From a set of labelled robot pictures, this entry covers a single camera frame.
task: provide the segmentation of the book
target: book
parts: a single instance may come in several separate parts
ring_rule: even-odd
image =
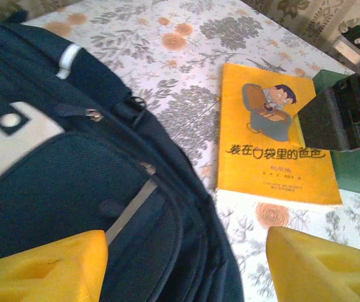
[[[299,147],[310,79],[223,67],[217,198],[312,211],[342,205],[330,152]]]

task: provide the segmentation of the backpack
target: backpack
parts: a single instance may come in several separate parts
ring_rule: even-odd
[[[100,301],[243,301],[213,200],[143,100],[80,46],[0,25],[0,258],[95,229]]]

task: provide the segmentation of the yellow foam block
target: yellow foam block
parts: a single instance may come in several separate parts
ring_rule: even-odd
[[[360,250],[272,227],[266,252],[279,302],[360,302]]]
[[[89,231],[0,259],[0,302],[99,301],[108,257]]]

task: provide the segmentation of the orange flower pattern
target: orange flower pattern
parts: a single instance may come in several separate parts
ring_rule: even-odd
[[[298,77],[304,77],[306,75],[306,72],[302,68],[295,68],[295,74]]]
[[[308,64],[307,66],[308,66],[308,68],[310,68],[314,71],[320,71],[320,69],[321,69],[320,66],[318,66],[316,64]]]
[[[87,16],[85,16],[84,14],[71,14],[68,16],[67,20],[68,23],[72,25],[81,25],[86,23]]]
[[[193,28],[191,25],[188,25],[186,23],[178,24],[176,26],[176,33],[178,33],[181,36],[188,36],[193,32]]]
[[[211,177],[212,174],[212,166],[211,165],[204,165],[200,170],[201,178]]]
[[[279,48],[279,44],[277,41],[273,40],[273,39],[266,39],[266,41],[268,42],[268,45],[273,45],[276,48]]]
[[[243,9],[238,9],[238,10],[236,10],[236,13],[238,13],[238,14],[241,15],[241,16],[247,15],[246,11],[244,11]]]
[[[161,25],[168,25],[170,23],[170,20],[165,17],[160,17],[157,20]]]
[[[68,36],[72,31],[69,24],[55,21],[46,23],[43,28],[62,37]]]
[[[167,33],[162,37],[162,44],[169,50],[182,50],[186,46],[186,41],[175,33]]]
[[[148,25],[148,21],[145,20],[144,18],[139,18],[138,23],[141,24],[141,25]]]
[[[286,53],[286,52],[280,52],[280,53],[279,53],[279,56],[280,56],[282,59],[286,59],[286,60],[291,60],[291,59],[292,59],[291,56],[290,56],[288,53]]]
[[[264,227],[285,227],[289,222],[289,212],[284,206],[260,203],[256,208],[258,222]]]
[[[169,68],[176,68],[177,67],[177,62],[175,60],[167,61],[167,66]]]

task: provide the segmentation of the zipper pull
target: zipper pull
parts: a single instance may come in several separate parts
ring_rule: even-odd
[[[156,173],[156,168],[153,165],[148,164],[147,162],[140,162],[140,165],[145,168],[149,175],[154,175]]]
[[[91,121],[99,122],[104,116],[96,109],[86,109],[68,104],[58,104],[54,107],[59,116],[87,116]]]
[[[87,109],[85,110],[85,114],[89,117],[92,121],[99,122],[101,121],[104,116],[96,109]]]

